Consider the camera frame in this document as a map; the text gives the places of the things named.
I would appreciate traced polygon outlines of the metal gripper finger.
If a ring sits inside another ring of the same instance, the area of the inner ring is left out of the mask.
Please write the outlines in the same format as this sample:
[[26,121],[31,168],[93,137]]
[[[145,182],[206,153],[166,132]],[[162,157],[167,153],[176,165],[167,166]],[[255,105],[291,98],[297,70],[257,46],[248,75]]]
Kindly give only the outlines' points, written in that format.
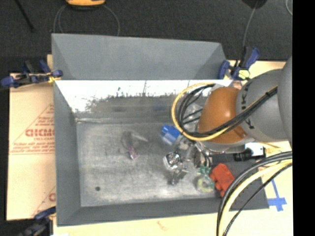
[[188,173],[187,168],[182,168],[182,169],[175,169],[169,173],[169,179],[168,183],[171,185],[176,185],[179,183],[180,180],[182,180],[186,174]]
[[162,162],[166,170],[178,170],[183,163],[180,154],[177,152],[168,153],[163,157]]

